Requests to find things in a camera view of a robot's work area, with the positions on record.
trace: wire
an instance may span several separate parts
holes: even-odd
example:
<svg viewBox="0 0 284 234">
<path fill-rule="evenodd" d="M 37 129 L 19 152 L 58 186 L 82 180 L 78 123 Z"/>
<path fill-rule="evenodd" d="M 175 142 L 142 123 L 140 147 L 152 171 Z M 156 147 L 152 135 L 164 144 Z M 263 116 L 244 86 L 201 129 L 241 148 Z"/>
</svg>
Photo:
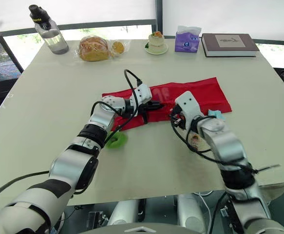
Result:
<svg viewBox="0 0 284 234">
<path fill-rule="evenodd" d="M 250 166 L 245 166 L 245 165 L 242 165 L 242 164 L 239 164 L 239 163 L 234 163 L 234 162 L 223 162 L 223 161 L 219 161 L 219 160 L 215 160 L 213 158 L 210 158 L 206 155 L 204 155 L 203 153 L 201 153 L 200 151 L 196 150 L 194 147 L 192 147 L 184 138 L 182 138 L 182 136 L 178 133 L 178 131 L 176 130 L 174 124 L 173 124 L 173 114 L 171 114 L 171 117 L 170 117 L 170 121 L 171 121 L 171 126 L 172 126 L 172 129 L 173 131 L 175 132 L 175 134 L 187 145 L 187 147 L 193 151 L 194 153 L 198 154 L 199 156 L 203 157 L 204 159 L 208 160 L 208 161 L 211 161 L 211 162 L 215 162 L 215 163 L 218 163 L 218 164 L 221 164 L 221 165 L 224 165 L 224 166 L 237 166 L 237 167 L 240 167 L 240 168 L 243 168 L 245 170 L 249 170 L 253 173 L 258 173 L 258 170 L 254 170 L 252 169 Z"/>
<path fill-rule="evenodd" d="M 31 173 L 31 174 L 27 174 L 27 175 L 22 175 L 20 177 L 17 177 L 15 179 L 12 179 L 11 181 L 7 182 L 5 185 L 3 185 L 2 187 L 0 187 L 0 193 L 5 190 L 7 187 L 11 186 L 12 184 L 14 184 L 17 181 L 20 181 L 22 179 L 31 177 L 31 176 L 38 176 L 38 175 L 43 175 L 43 174 L 48 174 L 49 171 L 44 171 L 44 172 L 36 172 L 36 173 Z"/>
<path fill-rule="evenodd" d="M 84 191 L 87 190 L 89 186 L 85 187 L 84 189 L 82 189 L 80 192 L 74 192 L 75 195 L 79 195 L 79 194 L 82 194 Z"/>
<path fill-rule="evenodd" d="M 198 195 L 198 196 L 209 196 L 211 193 L 213 193 L 213 190 L 206 193 L 206 194 L 201 194 L 200 192 L 199 193 L 193 193 L 193 194 Z"/>
<path fill-rule="evenodd" d="M 257 174 L 261 171 L 265 171 L 265 170 L 268 170 L 268 169 L 271 169 L 271 168 L 275 168 L 275 167 L 280 167 L 281 165 L 280 164 L 275 164 L 275 165 L 271 165 L 271 166 L 267 166 L 267 167 L 263 167 L 261 169 L 253 169 L 251 164 L 249 163 L 249 166 L 246 166 L 246 165 L 242 165 L 240 163 L 235 163 L 234 161 L 238 161 L 240 159 L 235 159 L 233 161 L 230 161 L 230 162 L 223 162 L 223 161 L 220 161 L 220 160 L 215 160 L 211 157 L 208 157 L 206 155 L 204 155 L 203 153 L 205 152 L 208 152 L 210 150 L 205 150 L 205 151 L 198 151 L 196 150 L 193 146 L 191 146 L 179 133 L 178 131 L 176 130 L 175 126 L 174 126 L 174 123 L 173 123 L 173 115 L 175 114 L 174 111 L 172 111 L 171 113 L 171 117 L 170 117 L 170 122 L 171 122 L 171 126 L 172 126 L 172 129 L 173 131 L 175 132 L 175 134 L 187 145 L 187 147 L 193 151 L 194 153 L 198 154 L 199 156 L 203 157 L 204 159 L 208 160 L 208 161 L 211 161 L 211 162 L 215 162 L 217 164 L 221 164 L 221 165 L 224 165 L 224 166 L 236 166 L 236 167 L 240 167 L 244 170 L 247 170 L 247 171 L 250 171 L 251 173 L 254 173 L 254 174 Z"/>
<path fill-rule="evenodd" d="M 221 201 L 223 200 L 223 198 L 225 197 L 225 195 L 226 195 L 226 192 L 224 192 L 224 193 L 222 194 L 222 196 L 219 198 L 218 202 L 217 202 L 216 205 L 215 205 L 215 209 L 214 209 L 213 216 L 212 216 L 212 220 L 211 220 L 210 230 L 209 230 L 209 233 L 208 233 L 208 234 L 212 234 L 212 230 L 213 230 L 213 226 L 214 226 L 214 221 L 215 221 L 216 211 L 219 209 L 220 203 L 221 203 Z"/>
<path fill-rule="evenodd" d="M 75 211 L 76 211 L 76 208 L 74 208 L 74 210 L 70 213 L 70 215 L 67 218 L 59 220 L 58 222 L 62 222 L 62 221 L 69 219 L 74 214 Z"/>
<path fill-rule="evenodd" d="M 207 233 L 209 233 L 209 232 L 210 232 L 210 228 L 211 228 L 211 211 L 210 211 L 209 206 L 206 204 L 206 201 L 204 200 L 204 198 L 203 198 L 202 195 L 200 194 L 200 192 L 199 192 L 198 195 L 200 196 L 202 202 L 203 202 L 204 205 L 206 206 L 206 208 L 207 208 L 207 210 L 208 210 L 208 213 L 209 213 L 209 224 L 208 224 L 208 231 L 207 231 Z"/>
<path fill-rule="evenodd" d="M 112 109 L 113 111 L 115 111 L 115 112 L 117 113 L 117 115 L 119 115 L 119 116 L 121 115 L 120 112 L 118 112 L 114 107 L 108 105 L 107 103 L 105 103 L 105 102 L 103 102 L 103 101 L 96 101 L 96 102 L 93 104 L 92 110 L 91 110 L 91 115 L 93 115 L 94 108 L 95 108 L 95 106 L 98 105 L 98 104 L 103 104 L 103 105 L 109 107 L 110 109 Z"/>
<path fill-rule="evenodd" d="M 206 119 L 206 118 L 216 118 L 216 117 L 215 116 L 204 116 L 204 117 L 200 118 L 199 121 L 201 121 L 203 119 Z M 191 129 L 189 129 L 187 134 L 186 134 L 186 142 L 187 143 L 189 143 L 189 134 L 190 134 L 190 132 L 191 132 Z M 206 152 L 209 152 L 209 151 L 211 151 L 211 149 L 202 150 L 202 151 L 199 151 L 199 152 L 206 153 Z"/>
<path fill-rule="evenodd" d="M 129 80 L 129 78 L 128 78 L 127 73 L 130 73 L 130 74 L 137 80 L 138 85 L 139 85 L 142 81 L 141 81 L 133 72 L 131 72 L 130 70 L 128 70 L 128 69 L 125 69 L 125 70 L 124 70 L 124 76 L 125 76 L 125 78 L 126 78 L 128 84 L 129 84 L 129 86 L 130 86 L 130 88 L 131 88 L 131 90 L 132 90 L 132 93 L 133 93 L 133 96 L 134 96 L 134 99 L 135 99 L 136 108 L 135 108 L 133 114 L 130 116 L 130 118 L 128 118 L 127 121 L 125 121 L 123 124 L 121 124 L 120 126 L 118 126 L 118 127 L 105 139 L 105 144 L 113 137 L 113 135 L 115 135 L 116 132 L 118 132 L 118 131 L 119 131 L 120 129 L 122 129 L 127 123 L 129 123 L 129 122 L 133 119 L 133 117 L 135 116 L 135 114 L 136 114 L 137 111 L 138 111 L 138 100 L 137 100 L 137 96 L 136 96 L 136 93 L 135 93 L 135 91 L 134 91 L 134 88 L 133 88 L 133 86 L 132 86 L 132 84 L 131 84 L 131 82 L 130 82 L 130 80 Z"/>
<path fill-rule="evenodd" d="M 57 222 L 62 222 L 62 221 L 65 221 L 65 220 L 69 219 L 69 218 L 74 214 L 74 212 L 75 212 L 76 210 L 82 210 L 82 209 L 83 209 L 83 206 L 82 206 L 82 205 L 75 205 L 75 206 L 74 206 L 74 210 L 70 213 L 70 215 L 69 215 L 67 218 L 62 219 L 62 220 L 59 220 L 59 221 L 57 221 Z"/>
</svg>

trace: bread loaf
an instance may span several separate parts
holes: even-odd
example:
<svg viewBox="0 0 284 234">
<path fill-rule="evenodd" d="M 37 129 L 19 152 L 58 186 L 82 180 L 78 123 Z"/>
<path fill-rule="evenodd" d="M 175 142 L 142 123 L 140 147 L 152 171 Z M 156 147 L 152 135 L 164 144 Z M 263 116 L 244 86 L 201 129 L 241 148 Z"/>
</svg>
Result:
<svg viewBox="0 0 284 234">
<path fill-rule="evenodd" d="M 100 37 L 82 39 L 79 45 L 79 55 L 85 61 L 100 61 L 108 59 L 107 42 Z"/>
</svg>

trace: black cable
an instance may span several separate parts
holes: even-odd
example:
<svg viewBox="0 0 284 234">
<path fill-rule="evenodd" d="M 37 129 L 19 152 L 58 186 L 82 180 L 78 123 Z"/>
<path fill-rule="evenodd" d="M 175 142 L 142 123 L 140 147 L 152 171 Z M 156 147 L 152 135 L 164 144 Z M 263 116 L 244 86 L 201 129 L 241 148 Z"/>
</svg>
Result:
<svg viewBox="0 0 284 234">
<path fill-rule="evenodd" d="M 121 124 L 120 126 L 118 126 L 118 127 L 105 139 L 105 144 L 110 140 L 110 138 L 113 137 L 113 135 L 115 135 L 115 133 L 116 133 L 117 131 L 119 131 L 119 130 L 122 129 L 127 123 L 129 123 L 129 122 L 133 119 L 133 117 L 135 116 L 135 114 L 136 114 L 137 111 L 138 111 L 138 100 L 137 100 L 137 96 L 136 96 L 136 93 L 135 93 L 135 91 L 134 91 L 134 88 L 133 88 L 133 86 L 132 86 L 132 84 L 131 84 L 131 82 L 130 82 L 130 80 L 129 80 L 129 78 L 128 78 L 127 72 L 130 73 L 130 74 L 137 80 L 137 85 L 140 85 L 142 81 L 141 81 L 133 72 L 131 72 L 130 70 L 128 70 L 128 69 L 125 69 L 125 70 L 124 70 L 124 76 L 125 76 L 125 78 L 126 78 L 128 84 L 129 84 L 129 86 L 130 86 L 130 88 L 131 88 L 131 90 L 132 90 L 132 93 L 133 93 L 133 96 L 134 96 L 134 99 L 135 99 L 136 108 L 135 108 L 133 114 L 130 116 L 130 118 L 128 118 L 127 121 L 125 121 L 123 124 Z"/>
<path fill-rule="evenodd" d="M 171 126 L 172 126 L 172 129 L 173 131 L 175 132 L 175 134 L 187 145 L 187 147 L 193 151 L 194 153 L 198 154 L 199 156 L 203 157 L 204 159 L 208 160 L 208 161 L 211 161 L 211 162 L 215 162 L 215 163 L 218 163 L 218 164 L 222 164 L 224 166 L 237 166 L 237 167 L 240 167 L 240 168 L 243 168 L 245 170 L 249 170 L 253 173 L 258 173 L 258 170 L 254 170 L 252 169 L 250 166 L 245 166 L 245 165 L 241 165 L 239 163 L 234 163 L 234 162 L 223 162 L 223 161 L 219 161 L 219 160 L 215 160 L 213 158 L 210 158 L 206 155 L 204 155 L 203 153 L 201 153 L 200 151 L 196 150 L 194 147 L 192 147 L 179 133 L 178 131 L 176 130 L 174 124 L 173 124 L 173 112 L 171 114 L 171 117 L 170 117 L 170 121 L 171 121 Z"/>
<path fill-rule="evenodd" d="M 77 210 L 77 209 L 74 208 L 74 210 L 70 213 L 70 215 L 69 215 L 67 218 L 62 219 L 62 220 L 59 220 L 58 222 L 62 222 L 62 221 L 65 221 L 65 220 L 69 219 L 69 218 L 74 214 L 74 212 L 75 212 L 76 210 Z"/>
<path fill-rule="evenodd" d="M 74 192 L 74 194 L 75 194 L 75 195 L 82 194 L 84 191 L 86 191 L 86 190 L 87 190 L 87 188 L 88 188 L 88 186 L 87 186 L 87 187 L 85 187 L 84 189 L 82 189 L 80 192 Z"/>
<path fill-rule="evenodd" d="M 12 184 L 14 184 L 15 182 L 19 181 L 19 180 L 22 180 L 22 179 L 25 179 L 25 178 L 28 178 L 28 177 L 31 177 L 31 176 L 38 176 L 38 175 L 43 175 L 43 174 L 48 174 L 49 171 L 44 171 L 44 172 L 36 172 L 36 173 L 31 173 L 31 174 L 27 174 L 27 175 L 22 175 L 20 177 L 17 177 L 9 182 L 7 182 L 5 185 L 3 185 L 2 187 L 0 187 L 0 193 L 5 190 L 7 187 L 11 186 Z"/>
<path fill-rule="evenodd" d="M 114 107 L 108 105 L 107 103 L 105 103 L 105 102 L 103 102 L 103 101 L 96 101 L 96 102 L 93 104 L 92 110 L 91 110 L 91 115 L 93 115 L 94 108 L 95 108 L 95 106 L 98 105 L 98 104 L 103 104 L 103 105 L 109 107 L 111 110 L 115 111 L 117 115 L 119 115 L 119 116 L 121 115 L 120 112 L 118 112 Z"/>
<path fill-rule="evenodd" d="M 206 119 L 206 118 L 215 118 L 215 116 L 204 116 L 202 118 L 199 119 L 200 120 L 203 120 L 203 119 Z M 189 143 L 189 133 L 191 132 L 191 129 L 188 130 L 187 134 L 186 134 L 186 142 Z M 211 151 L 211 149 L 208 149 L 208 150 L 202 150 L 202 151 L 199 151 L 201 153 L 206 153 L 206 152 L 209 152 Z"/>
<path fill-rule="evenodd" d="M 216 205 L 215 205 L 215 209 L 214 209 L 213 216 L 212 216 L 212 220 L 211 220 L 211 225 L 210 225 L 209 234 L 212 234 L 212 230 L 213 230 L 213 225 L 214 225 L 214 221 L 215 221 L 216 212 L 217 212 L 217 210 L 219 209 L 219 206 L 220 206 L 220 204 L 221 204 L 221 201 L 223 200 L 223 198 L 225 197 L 225 195 L 226 195 L 226 192 L 224 192 L 224 193 L 222 194 L 222 196 L 219 198 L 218 202 L 217 202 Z"/>
</svg>

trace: purple tissue box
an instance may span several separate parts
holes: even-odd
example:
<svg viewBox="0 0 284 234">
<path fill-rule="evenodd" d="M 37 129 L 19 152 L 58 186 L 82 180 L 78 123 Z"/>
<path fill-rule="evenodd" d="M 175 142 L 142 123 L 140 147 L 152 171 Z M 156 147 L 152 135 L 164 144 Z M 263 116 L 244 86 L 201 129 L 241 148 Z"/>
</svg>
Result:
<svg viewBox="0 0 284 234">
<path fill-rule="evenodd" d="M 197 53 L 199 45 L 199 36 L 192 33 L 182 33 L 175 36 L 176 52 Z"/>
</svg>

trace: plastic bag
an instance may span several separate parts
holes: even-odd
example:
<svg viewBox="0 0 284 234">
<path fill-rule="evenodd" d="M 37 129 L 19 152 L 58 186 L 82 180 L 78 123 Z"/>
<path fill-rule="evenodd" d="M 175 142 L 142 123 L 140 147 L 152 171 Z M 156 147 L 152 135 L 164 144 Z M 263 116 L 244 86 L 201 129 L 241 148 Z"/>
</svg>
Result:
<svg viewBox="0 0 284 234">
<path fill-rule="evenodd" d="M 129 50 L 130 42 L 130 40 L 106 40 L 98 36 L 87 36 L 81 39 L 75 49 L 75 56 L 85 61 L 116 58 Z"/>
</svg>

